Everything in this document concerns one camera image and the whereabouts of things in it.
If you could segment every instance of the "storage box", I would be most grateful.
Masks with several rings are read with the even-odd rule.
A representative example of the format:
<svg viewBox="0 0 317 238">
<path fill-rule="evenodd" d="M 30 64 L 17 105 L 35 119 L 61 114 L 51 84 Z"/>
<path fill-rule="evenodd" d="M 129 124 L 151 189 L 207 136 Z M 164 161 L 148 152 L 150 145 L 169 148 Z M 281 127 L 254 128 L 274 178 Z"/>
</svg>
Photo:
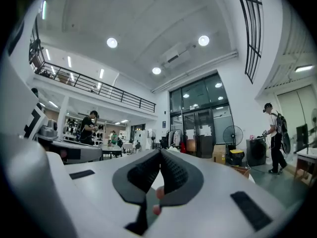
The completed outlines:
<svg viewBox="0 0 317 238">
<path fill-rule="evenodd" d="M 243 168 L 243 167 L 237 167 L 237 166 L 230 166 L 231 168 L 238 171 L 240 174 L 245 176 L 247 179 L 249 179 L 250 169 Z"/>
</svg>

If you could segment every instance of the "black metal railing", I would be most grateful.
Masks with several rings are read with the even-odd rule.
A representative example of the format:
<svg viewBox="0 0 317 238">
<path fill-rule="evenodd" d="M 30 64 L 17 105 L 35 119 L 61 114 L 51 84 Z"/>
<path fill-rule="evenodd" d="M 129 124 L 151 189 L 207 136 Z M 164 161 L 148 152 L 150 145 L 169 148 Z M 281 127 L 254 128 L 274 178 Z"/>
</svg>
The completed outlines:
<svg viewBox="0 0 317 238">
<path fill-rule="evenodd" d="M 125 103 L 146 111 L 155 112 L 155 103 L 142 99 L 136 95 L 120 90 L 114 86 L 95 80 L 56 64 L 44 62 L 35 71 L 36 74 L 61 82 L 63 84 L 82 89 L 102 97 Z"/>
<path fill-rule="evenodd" d="M 245 74 L 254 83 L 254 77 L 258 68 L 262 53 L 262 2 L 260 0 L 240 0 L 246 22 L 247 31 L 247 61 Z"/>
</svg>

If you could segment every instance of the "fluorescent light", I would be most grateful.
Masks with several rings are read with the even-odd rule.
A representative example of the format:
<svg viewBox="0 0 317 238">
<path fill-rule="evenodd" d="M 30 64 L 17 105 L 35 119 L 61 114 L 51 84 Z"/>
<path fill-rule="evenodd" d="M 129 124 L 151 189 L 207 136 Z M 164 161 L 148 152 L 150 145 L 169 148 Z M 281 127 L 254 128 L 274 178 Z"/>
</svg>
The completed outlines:
<svg viewBox="0 0 317 238">
<path fill-rule="evenodd" d="M 58 109 L 58 106 L 56 106 L 53 102 L 49 101 L 49 103 L 51 103 L 54 107 Z"/>
<path fill-rule="evenodd" d="M 154 68 L 153 70 L 152 70 L 152 72 L 155 74 L 155 75 L 159 75 L 160 74 L 160 72 L 161 72 L 161 70 L 160 70 L 160 68 Z"/>
<path fill-rule="evenodd" d="M 101 69 L 101 70 L 100 70 L 99 78 L 103 78 L 103 76 L 104 76 L 104 71 L 105 71 L 104 69 Z"/>
<path fill-rule="evenodd" d="M 46 49 L 46 55 L 48 56 L 48 60 L 51 60 L 51 57 L 50 57 L 48 49 Z"/>
<path fill-rule="evenodd" d="M 69 66 L 69 68 L 71 68 L 71 60 L 70 60 L 70 57 L 67 57 L 67 60 L 68 60 L 68 66 Z"/>
<path fill-rule="evenodd" d="M 295 72 L 301 72 L 301 71 L 304 71 L 304 70 L 310 70 L 312 68 L 313 68 L 312 65 L 300 66 L 300 67 L 297 67 L 295 69 Z"/>
<path fill-rule="evenodd" d="M 46 11 L 46 1 L 43 2 L 42 19 L 45 19 L 45 11 Z"/>
<path fill-rule="evenodd" d="M 51 68 L 52 68 L 53 74 L 55 75 L 56 73 L 55 73 L 55 70 L 54 70 L 53 66 L 51 66 Z"/>
<path fill-rule="evenodd" d="M 209 43 L 209 37 L 206 35 L 199 37 L 198 43 L 200 46 L 207 46 Z"/>
<path fill-rule="evenodd" d="M 118 41 L 115 38 L 109 38 L 107 40 L 107 45 L 110 48 L 115 49 L 118 46 Z"/>
</svg>

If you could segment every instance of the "door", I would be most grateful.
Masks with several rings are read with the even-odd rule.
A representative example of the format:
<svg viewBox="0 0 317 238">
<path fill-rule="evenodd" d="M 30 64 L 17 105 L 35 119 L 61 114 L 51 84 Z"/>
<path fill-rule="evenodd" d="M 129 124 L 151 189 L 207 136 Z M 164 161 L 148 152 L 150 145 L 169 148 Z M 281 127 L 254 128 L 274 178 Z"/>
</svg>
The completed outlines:
<svg viewBox="0 0 317 238">
<path fill-rule="evenodd" d="M 188 154 L 199 158 L 211 158 L 215 144 L 212 110 L 184 114 L 184 135 Z"/>
</svg>

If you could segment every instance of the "desk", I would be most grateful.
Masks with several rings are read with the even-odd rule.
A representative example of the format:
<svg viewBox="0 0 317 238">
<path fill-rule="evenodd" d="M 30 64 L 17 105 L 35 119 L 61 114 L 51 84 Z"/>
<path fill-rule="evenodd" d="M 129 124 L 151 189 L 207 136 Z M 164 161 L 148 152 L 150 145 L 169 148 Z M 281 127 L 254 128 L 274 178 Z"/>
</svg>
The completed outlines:
<svg viewBox="0 0 317 238">
<path fill-rule="evenodd" d="M 312 180 L 317 176 L 317 155 L 297 153 L 297 164 L 296 164 L 296 170 L 295 170 L 295 174 L 294 174 L 294 180 L 296 179 L 298 169 L 304 170 L 303 175 L 300 176 L 300 179 L 301 179 L 305 176 L 306 172 L 309 173 L 309 167 L 313 164 L 315 166 L 314 166 L 314 170 L 311 173 L 312 178 L 309 182 L 309 186 L 311 185 Z"/>
<path fill-rule="evenodd" d="M 117 155 L 121 155 L 122 157 L 122 150 L 121 150 L 121 147 L 118 146 L 118 145 L 112 145 L 112 146 L 108 146 L 108 145 L 103 145 L 101 147 L 102 151 L 103 151 L 103 156 L 104 154 L 110 154 L 110 158 L 112 159 L 112 155 L 115 154 L 116 157 Z"/>
</svg>

